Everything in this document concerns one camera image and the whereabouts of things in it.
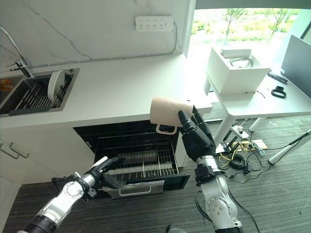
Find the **white plate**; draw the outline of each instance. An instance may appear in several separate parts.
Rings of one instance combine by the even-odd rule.
[[[60,86],[64,87],[65,73],[63,70],[53,72],[48,86],[48,97],[53,102],[60,90]]]

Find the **desk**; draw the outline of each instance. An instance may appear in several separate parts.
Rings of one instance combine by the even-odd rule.
[[[208,84],[205,92],[213,86],[213,82],[207,75]],[[284,87],[287,96],[285,99],[271,95],[271,90],[276,86]],[[216,145],[222,141],[230,126],[239,118],[258,118],[258,117],[290,117],[311,114],[311,99],[309,99],[293,83],[288,81],[286,84],[280,83],[266,76],[258,87],[259,92],[241,94],[219,94],[214,88],[222,107],[226,111],[226,117],[222,121],[217,133],[214,136]],[[300,146],[311,139],[311,134],[299,142]]]

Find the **kitchen counter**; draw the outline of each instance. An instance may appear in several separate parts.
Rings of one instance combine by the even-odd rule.
[[[191,100],[202,114],[212,108],[203,87],[196,87],[183,54],[40,67],[34,73],[69,68],[80,71],[63,111],[3,117],[1,131],[18,133],[147,120],[155,96]],[[0,77],[19,74],[4,72]]]

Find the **dishwasher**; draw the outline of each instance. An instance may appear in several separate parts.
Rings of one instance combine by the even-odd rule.
[[[94,162],[118,156],[124,162],[108,173],[126,185],[120,189],[96,186],[97,197],[114,199],[183,189],[189,176],[179,173],[175,150],[179,133],[156,133],[150,121],[76,127],[94,152]]]

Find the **white cabinet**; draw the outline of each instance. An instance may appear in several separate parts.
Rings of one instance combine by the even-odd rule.
[[[1,135],[8,144],[29,158],[13,159],[1,152],[1,176],[19,184],[51,181],[75,171],[84,173],[94,162],[94,154],[72,128]]]
[[[9,149],[6,143],[3,144],[2,149],[14,156],[17,155]],[[55,173],[31,158],[14,159],[2,151],[0,153],[0,175],[18,184],[48,182],[51,181],[51,177],[56,176]]]
[[[19,184],[0,177],[0,232],[3,231],[19,187]]]

